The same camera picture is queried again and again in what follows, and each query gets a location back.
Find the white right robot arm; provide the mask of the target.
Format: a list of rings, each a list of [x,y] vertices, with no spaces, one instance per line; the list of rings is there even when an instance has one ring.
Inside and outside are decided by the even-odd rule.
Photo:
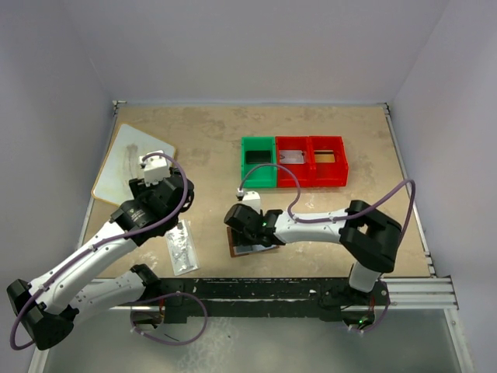
[[[243,246],[285,246],[296,242],[325,242],[343,246],[356,260],[345,286],[346,297],[363,304],[382,274],[391,273],[403,238],[393,218],[362,200],[332,212],[293,214],[257,211],[245,203],[233,205],[224,223]]]

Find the white magnetic stripe card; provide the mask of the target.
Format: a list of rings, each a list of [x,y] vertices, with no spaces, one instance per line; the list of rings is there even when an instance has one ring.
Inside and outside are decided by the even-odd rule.
[[[302,165],[306,163],[305,152],[302,150],[279,150],[279,161],[283,165]]]

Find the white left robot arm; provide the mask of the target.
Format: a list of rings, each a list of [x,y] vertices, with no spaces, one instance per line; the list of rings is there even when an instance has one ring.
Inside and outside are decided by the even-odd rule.
[[[121,257],[174,228],[193,202],[194,185],[179,169],[152,186],[139,179],[129,184],[133,199],[123,202],[86,244],[45,274],[7,287],[16,314],[13,350],[22,350],[16,343],[19,326],[29,334],[29,346],[48,350],[95,314],[116,305],[157,301],[161,281],[146,264],[95,287],[91,282]]]

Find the brown leather card holder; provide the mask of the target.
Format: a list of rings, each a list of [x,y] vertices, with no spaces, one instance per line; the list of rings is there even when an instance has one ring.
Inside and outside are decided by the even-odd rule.
[[[232,258],[278,249],[278,245],[263,246],[252,244],[232,228],[227,227],[228,247]]]

